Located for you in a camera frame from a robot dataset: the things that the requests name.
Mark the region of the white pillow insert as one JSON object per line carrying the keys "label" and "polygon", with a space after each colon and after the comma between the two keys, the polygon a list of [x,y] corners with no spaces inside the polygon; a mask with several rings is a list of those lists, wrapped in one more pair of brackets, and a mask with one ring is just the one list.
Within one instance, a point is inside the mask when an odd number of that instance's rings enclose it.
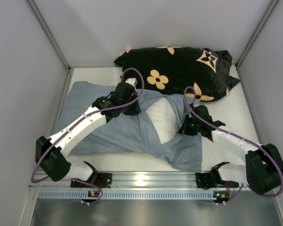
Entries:
{"label": "white pillow insert", "polygon": [[146,114],[151,120],[161,144],[171,141],[176,135],[176,114],[167,99],[153,103]]}

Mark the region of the blue grey pillowcase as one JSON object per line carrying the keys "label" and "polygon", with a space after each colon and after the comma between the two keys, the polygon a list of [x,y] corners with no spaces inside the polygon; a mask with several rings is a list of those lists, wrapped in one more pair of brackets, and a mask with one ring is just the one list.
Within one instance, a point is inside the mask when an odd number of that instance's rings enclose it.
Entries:
{"label": "blue grey pillowcase", "polygon": [[[176,114],[176,135],[161,144],[158,134],[146,114],[156,101],[165,98]],[[121,114],[99,127],[84,138],[70,152],[73,155],[94,153],[138,152],[161,158],[176,170],[200,172],[202,163],[201,135],[178,134],[186,115],[189,114],[183,95],[162,95],[157,91],[145,90],[138,100],[141,112],[138,115]]]}

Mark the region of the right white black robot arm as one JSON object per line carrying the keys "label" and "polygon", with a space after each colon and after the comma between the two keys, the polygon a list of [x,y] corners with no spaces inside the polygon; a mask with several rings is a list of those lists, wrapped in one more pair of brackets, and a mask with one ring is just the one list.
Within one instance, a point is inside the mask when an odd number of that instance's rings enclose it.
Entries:
{"label": "right white black robot arm", "polygon": [[201,135],[211,142],[221,145],[236,155],[242,165],[224,161],[211,168],[219,182],[233,181],[245,184],[259,195],[266,195],[279,187],[283,192],[283,160],[278,148],[273,144],[259,144],[230,131],[221,121],[213,121],[208,109],[189,105],[180,134]]}

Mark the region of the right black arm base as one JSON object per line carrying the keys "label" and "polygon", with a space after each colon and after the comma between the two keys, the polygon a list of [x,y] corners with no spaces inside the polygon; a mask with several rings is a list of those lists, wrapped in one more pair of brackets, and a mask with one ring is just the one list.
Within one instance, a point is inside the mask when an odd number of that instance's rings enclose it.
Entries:
{"label": "right black arm base", "polygon": [[196,173],[195,177],[197,188],[208,190],[216,187],[216,179],[210,173]]}

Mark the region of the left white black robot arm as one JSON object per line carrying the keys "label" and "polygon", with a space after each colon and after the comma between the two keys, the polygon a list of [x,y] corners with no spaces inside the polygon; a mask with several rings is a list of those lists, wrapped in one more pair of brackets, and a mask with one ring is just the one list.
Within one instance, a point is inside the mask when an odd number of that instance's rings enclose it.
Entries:
{"label": "left white black robot arm", "polygon": [[137,115],[140,112],[137,80],[129,78],[120,82],[108,96],[97,98],[75,121],[56,134],[36,141],[35,162],[52,181],[77,179],[86,186],[96,181],[98,171],[90,163],[71,162],[70,152],[95,129],[105,125],[120,114]]}

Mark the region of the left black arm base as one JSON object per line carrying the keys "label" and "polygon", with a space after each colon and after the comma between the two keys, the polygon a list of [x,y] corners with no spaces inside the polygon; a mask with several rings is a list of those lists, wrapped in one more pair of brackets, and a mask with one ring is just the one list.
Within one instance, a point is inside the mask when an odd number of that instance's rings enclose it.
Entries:
{"label": "left black arm base", "polygon": [[100,188],[110,188],[112,183],[112,173],[98,173],[94,185]]}

